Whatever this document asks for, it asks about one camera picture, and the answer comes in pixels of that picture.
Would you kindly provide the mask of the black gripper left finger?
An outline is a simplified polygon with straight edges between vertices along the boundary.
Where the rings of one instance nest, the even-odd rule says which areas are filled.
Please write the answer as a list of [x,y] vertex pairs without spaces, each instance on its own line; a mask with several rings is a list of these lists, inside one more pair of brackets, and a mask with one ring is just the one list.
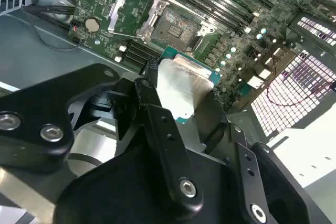
[[1,164],[41,173],[60,168],[75,142],[74,131],[93,119],[89,109],[99,95],[117,107],[118,135],[132,132],[131,145],[78,179],[67,199],[106,199],[111,205],[120,203],[118,195],[143,194],[177,213],[199,212],[203,192],[172,114],[161,106],[154,85],[143,78],[120,78],[99,63],[1,98]]

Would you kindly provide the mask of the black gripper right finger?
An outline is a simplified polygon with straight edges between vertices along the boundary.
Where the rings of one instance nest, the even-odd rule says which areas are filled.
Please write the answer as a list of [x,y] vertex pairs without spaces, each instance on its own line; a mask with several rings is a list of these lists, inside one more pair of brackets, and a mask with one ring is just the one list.
[[204,153],[225,165],[227,223],[330,223],[270,147],[247,142],[213,92],[194,118]]

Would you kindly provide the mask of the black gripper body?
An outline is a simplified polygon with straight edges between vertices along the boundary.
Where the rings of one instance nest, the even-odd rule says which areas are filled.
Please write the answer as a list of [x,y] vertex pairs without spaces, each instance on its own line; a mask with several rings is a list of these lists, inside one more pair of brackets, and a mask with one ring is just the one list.
[[54,223],[244,223],[234,174],[185,148],[179,128],[162,127],[168,162],[139,129],[123,154],[75,179]]

